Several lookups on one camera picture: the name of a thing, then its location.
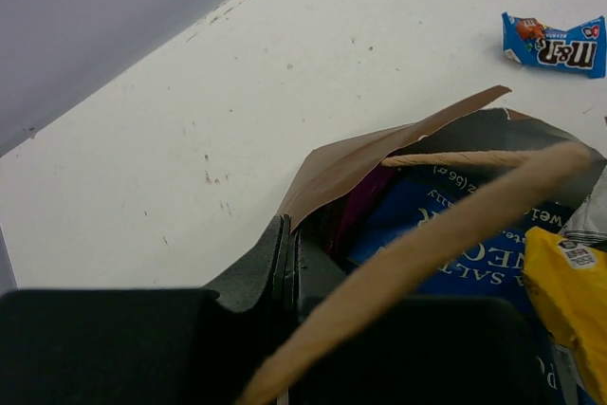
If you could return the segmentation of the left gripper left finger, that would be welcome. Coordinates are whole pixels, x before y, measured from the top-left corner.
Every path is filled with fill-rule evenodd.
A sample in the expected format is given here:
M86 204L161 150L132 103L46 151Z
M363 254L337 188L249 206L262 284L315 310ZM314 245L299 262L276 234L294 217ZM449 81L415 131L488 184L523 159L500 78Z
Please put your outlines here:
M275 215L259 240L241 258L205 284L215 301L232 313L245 313L264 300L283 296L290 217Z

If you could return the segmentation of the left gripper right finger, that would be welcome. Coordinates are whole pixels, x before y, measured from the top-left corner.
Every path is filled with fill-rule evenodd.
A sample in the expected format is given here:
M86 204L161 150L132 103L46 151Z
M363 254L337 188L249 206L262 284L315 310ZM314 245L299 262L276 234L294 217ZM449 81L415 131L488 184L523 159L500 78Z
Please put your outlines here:
M302 323L346 278L322 249L312 229L297 229L295 243L295 316Z

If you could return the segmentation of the brown paper bag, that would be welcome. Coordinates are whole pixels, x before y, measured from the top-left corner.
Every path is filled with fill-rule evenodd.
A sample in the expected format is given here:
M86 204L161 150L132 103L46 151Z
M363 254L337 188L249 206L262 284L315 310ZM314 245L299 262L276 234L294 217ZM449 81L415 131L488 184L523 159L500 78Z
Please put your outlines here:
M496 85L415 123L349 138L314 150L303 161L279 207L293 224L345 194L390 153L424 138L508 93ZM524 211L585 172L596 156L582 142L560 141L537 151L489 152L511 172L456 204L429 225L395 240L345 280L252 376L240 404L268 404L321 358L387 313L441 263L495 234Z

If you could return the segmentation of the yellow M&M's packet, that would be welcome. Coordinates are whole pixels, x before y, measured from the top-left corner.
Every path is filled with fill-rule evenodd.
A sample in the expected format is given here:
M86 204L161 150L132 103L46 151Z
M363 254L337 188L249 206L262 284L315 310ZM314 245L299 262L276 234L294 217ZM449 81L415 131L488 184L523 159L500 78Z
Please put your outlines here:
M606 253L533 228L525 235L524 284L574 379L606 402Z

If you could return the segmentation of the small blue M&M's packet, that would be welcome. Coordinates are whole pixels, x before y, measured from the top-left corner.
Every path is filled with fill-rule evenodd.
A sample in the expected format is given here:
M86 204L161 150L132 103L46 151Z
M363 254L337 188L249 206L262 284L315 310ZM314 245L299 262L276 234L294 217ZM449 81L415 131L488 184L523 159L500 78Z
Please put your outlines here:
M502 14L503 51L525 66L580 73L590 79L606 76L606 23L603 16L567 30L535 18Z

